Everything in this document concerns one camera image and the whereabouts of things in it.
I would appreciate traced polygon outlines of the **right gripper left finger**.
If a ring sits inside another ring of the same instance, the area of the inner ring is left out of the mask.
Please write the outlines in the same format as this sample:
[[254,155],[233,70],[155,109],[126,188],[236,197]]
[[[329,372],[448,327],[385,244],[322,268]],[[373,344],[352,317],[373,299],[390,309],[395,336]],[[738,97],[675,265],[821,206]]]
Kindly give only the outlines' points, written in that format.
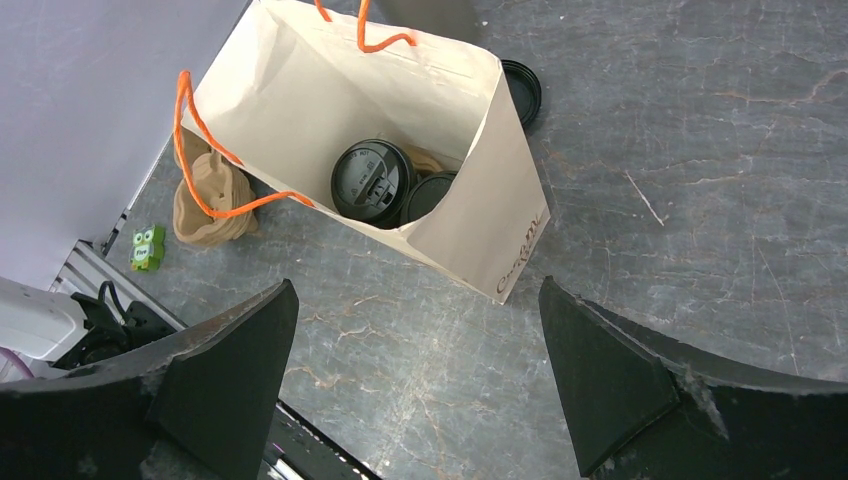
[[5,479],[254,479],[299,301],[284,280],[148,345],[1,387]]

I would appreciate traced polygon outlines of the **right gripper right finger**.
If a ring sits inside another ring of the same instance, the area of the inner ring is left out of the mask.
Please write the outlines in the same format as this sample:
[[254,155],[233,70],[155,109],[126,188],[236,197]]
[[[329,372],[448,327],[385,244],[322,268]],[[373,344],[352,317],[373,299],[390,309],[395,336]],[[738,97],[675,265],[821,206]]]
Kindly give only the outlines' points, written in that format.
[[847,386],[737,362],[573,295],[539,293],[587,479],[843,479]]

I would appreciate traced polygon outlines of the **black coffee cup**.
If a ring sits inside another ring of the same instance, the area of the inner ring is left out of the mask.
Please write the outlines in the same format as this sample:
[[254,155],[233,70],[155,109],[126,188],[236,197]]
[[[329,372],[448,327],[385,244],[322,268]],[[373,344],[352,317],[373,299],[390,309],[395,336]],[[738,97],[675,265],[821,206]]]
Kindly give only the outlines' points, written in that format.
[[340,215],[388,230],[400,226],[404,202],[419,181],[402,149],[372,138],[354,144],[338,159],[330,191]]
[[400,224],[405,225],[429,214],[450,190],[457,171],[434,173],[418,182],[406,196]]

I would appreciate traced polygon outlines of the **brown cardboard cup carrier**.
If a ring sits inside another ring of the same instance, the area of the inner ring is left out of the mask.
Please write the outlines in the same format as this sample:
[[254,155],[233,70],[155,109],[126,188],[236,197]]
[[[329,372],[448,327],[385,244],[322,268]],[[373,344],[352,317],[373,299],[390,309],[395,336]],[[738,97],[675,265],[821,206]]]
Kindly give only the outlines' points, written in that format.
[[407,146],[404,152],[409,157],[415,171],[426,177],[444,171],[443,166],[427,151],[414,146]]

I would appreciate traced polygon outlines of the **brown paper takeout bag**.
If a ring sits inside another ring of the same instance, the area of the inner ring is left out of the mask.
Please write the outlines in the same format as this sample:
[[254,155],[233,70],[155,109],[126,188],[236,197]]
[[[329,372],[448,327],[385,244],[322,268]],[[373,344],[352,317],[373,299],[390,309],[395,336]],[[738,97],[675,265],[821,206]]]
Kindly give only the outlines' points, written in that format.
[[[370,22],[365,13],[251,3],[202,79],[178,76],[173,130],[204,137],[277,197],[295,198],[498,303],[550,218],[500,59]],[[332,170],[370,138],[457,170],[430,213],[388,230],[343,213]]]

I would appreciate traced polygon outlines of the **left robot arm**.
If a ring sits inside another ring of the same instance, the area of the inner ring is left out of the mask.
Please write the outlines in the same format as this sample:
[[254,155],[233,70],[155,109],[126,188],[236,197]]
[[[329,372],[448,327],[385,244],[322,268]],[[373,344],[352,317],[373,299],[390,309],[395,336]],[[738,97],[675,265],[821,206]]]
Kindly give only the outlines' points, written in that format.
[[120,295],[112,280],[102,282],[91,296],[48,292],[1,279],[1,355],[26,378],[35,373],[25,358],[70,371],[185,328],[143,293]]

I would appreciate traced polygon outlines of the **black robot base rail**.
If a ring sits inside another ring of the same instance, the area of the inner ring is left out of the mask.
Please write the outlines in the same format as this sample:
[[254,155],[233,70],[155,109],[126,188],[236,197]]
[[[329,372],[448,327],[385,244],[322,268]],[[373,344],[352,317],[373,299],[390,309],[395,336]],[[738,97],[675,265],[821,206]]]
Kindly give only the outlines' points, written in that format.
[[276,403],[257,478],[381,479],[281,400]]

